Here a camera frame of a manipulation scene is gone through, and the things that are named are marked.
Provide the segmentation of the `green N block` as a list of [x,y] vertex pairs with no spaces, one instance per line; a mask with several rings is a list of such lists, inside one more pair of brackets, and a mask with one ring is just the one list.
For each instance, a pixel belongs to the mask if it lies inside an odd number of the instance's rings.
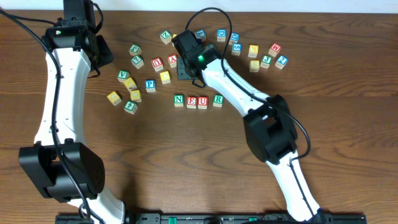
[[183,95],[174,95],[174,106],[175,107],[184,107],[184,96]]

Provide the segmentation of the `red E block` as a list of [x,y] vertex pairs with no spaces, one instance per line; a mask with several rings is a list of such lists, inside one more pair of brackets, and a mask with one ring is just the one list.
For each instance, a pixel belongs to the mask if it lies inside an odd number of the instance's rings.
[[196,109],[198,104],[198,98],[195,96],[187,97],[187,108]]

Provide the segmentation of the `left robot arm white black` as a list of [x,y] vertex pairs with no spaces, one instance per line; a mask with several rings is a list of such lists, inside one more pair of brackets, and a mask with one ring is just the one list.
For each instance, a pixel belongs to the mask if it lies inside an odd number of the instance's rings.
[[57,222],[133,223],[125,204],[105,186],[102,159],[86,146],[83,108],[86,81],[114,59],[100,35],[85,26],[51,27],[46,49],[47,90],[34,144],[19,151],[19,164],[45,198],[79,209]]

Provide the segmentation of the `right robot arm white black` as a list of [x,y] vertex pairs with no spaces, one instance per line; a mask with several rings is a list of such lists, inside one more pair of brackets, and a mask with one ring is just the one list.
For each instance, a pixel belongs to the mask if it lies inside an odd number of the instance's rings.
[[296,129],[302,125],[292,117],[283,97],[255,89],[211,45],[175,48],[180,54],[178,72],[201,79],[243,117],[246,142],[255,157],[271,168],[290,216],[298,222],[314,221],[320,206],[302,173],[296,145]]

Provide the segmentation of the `yellow C block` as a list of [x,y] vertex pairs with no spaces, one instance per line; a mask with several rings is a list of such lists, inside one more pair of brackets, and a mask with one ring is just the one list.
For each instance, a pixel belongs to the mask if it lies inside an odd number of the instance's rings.
[[133,102],[141,102],[142,101],[141,92],[139,90],[131,91],[130,98],[131,98],[131,101],[133,101]]

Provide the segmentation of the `green R block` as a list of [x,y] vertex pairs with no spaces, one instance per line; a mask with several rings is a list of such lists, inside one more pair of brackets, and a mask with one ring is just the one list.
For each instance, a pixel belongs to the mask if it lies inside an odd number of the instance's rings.
[[213,98],[213,106],[221,108],[224,102],[224,96],[215,95]]

